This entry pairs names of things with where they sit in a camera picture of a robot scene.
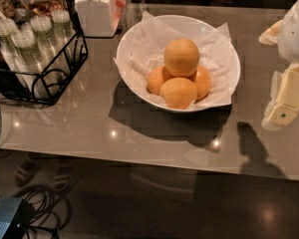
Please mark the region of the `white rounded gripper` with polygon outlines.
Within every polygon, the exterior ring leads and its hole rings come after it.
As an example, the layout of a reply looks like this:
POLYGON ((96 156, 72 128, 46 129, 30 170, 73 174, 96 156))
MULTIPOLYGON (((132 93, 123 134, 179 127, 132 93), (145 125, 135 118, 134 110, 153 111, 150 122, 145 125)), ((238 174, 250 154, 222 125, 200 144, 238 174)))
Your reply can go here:
MULTIPOLYGON (((264 45, 278 43, 279 55, 290 63, 299 63, 299 0, 258 38, 264 45)), ((275 72, 271 81, 271 101, 264 112, 262 127, 279 130, 299 115, 299 64, 291 64, 283 73, 275 72)))

